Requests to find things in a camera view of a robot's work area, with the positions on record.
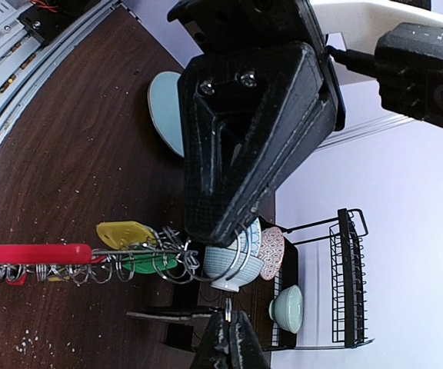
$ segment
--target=screw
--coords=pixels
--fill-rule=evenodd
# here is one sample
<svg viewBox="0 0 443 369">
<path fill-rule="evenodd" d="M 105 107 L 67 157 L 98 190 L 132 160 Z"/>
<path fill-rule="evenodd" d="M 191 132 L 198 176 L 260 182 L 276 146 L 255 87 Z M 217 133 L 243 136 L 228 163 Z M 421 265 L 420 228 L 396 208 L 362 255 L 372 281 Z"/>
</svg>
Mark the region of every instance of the screw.
<svg viewBox="0 0 443 369">
<path fill-rule="evenodd" d="M 213 84 L 208 79 L 206 81 L 203 81 L 199 85 L 199 91 L 203 95 L 207 95 L 207 96 L 213 96 L 215 94 L 215 89 L 213 88 Z"/>
<path fill-rule="evenodd" d="M 242 83 L 242 86 L 247 88 L 254 88 L 258 85 L 257 81 L 255 80 L 255 73 L 253 71 L 247 71 L 241 75 L 240 83 Z"/>
</svg>

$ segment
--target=dark brown wood surface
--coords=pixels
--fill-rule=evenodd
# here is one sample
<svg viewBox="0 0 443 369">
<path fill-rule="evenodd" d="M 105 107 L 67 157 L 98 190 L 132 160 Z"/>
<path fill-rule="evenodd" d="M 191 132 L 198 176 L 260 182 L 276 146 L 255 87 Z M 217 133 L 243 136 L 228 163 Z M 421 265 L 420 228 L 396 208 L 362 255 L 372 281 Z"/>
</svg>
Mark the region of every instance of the dark brown wood surface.
<svg viewBox="0 0 443 369">
<path fill-rule="evenodd" d="M 0 150 L 0 243 L 103 247 L 95 225 L 104 220 L 182 227 L 182 160 L 146 101 L 165 70 L 180 67 L 122 8 L 74 50 Z M 29 279 L 0 284 L 0 368 L 189 366 L 192 354 L 162 344 L 163 324 L 125 316 L 169 303 L 158 276 L 80 288 Z"/>
</svg>

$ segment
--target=dish rack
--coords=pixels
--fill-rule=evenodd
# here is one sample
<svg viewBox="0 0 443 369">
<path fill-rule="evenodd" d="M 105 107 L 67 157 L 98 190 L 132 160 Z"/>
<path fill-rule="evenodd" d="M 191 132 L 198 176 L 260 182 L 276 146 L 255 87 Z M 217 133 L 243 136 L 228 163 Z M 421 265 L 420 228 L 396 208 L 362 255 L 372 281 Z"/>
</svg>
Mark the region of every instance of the dish rack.
<svg viewBox="0 0 443 369">
<path fill-rule="evenodd" d="M 259 220 L 263 230 L 278 227 L 264 218 L 260 217 Z M 221 307 L 226 298 L 231 298 L 235 309 L 248 314 L 264 351 L 335 350 L 370 344 L 373 339 L 368 339 L 366 336 L 364 289 L 366 282 L 362 253 L 363 237 L 368 234 L 368 229 L 363 212 L 359 209 L 341 209 L 335 218 L 295 228 L 279 228 L 284 234 L 291 234 L 301 229 L 325 225 L 328 226 L 328 233 L 322 237 L 294 243 L 285 238 L 285 256 L 281 270 L 273 281 L 263 281 L 258 278 L 255 282 L 242 287 L 238 294 L 215 290 L 208 284 L 192 283 L 187 286 L 176 286 L 172 307 L 182 309 L 205 305 Z M 363 232 L 358 233 L 357 229 L 363 229 Z M 329 240 L 331 254 L 331 344 L 318 347 L 297 346 L 297 334 L 280 329 L 270 319 L 268 307 L 271 300 L 281 291 L 298 284 L 298 246 L 323 240 Z M 166 344 L 186 351 L 195 351 L 203 330 L 202 324 L 196 324 L 194 327 L 169 324 Z"/>
</svg>

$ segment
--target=yellow object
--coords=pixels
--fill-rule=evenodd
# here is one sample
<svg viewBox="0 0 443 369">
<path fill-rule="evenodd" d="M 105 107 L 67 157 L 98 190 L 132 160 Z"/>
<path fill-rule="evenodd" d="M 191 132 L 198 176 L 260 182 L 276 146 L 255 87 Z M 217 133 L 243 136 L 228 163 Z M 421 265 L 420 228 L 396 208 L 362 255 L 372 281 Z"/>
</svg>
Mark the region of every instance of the yellow object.
<svg viewBox="0 0 443 369">
<path fill-rule="evenodd" d="M 100 239 L 114 250 L 124 250 L 132 244 L 148 242 L 155 245 L 156 238 L 143 224 L 137 221 L 113 221 L 97 225 Z"/>
</svg>

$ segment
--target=light green bowl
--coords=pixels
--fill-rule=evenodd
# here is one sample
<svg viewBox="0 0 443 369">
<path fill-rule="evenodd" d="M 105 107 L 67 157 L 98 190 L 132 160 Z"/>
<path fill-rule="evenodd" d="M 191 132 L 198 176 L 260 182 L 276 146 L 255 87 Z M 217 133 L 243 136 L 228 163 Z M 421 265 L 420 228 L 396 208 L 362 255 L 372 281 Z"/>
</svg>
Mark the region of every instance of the light green bowl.
<svg viewBox="0 0 443 369">
<path fill-rule="evenodd" d="M 304 321 L 304 298 L 295 285 L 281 292 L 269 304 L 269 317 L 283 330 L 297 334 Z"/>
</svg>

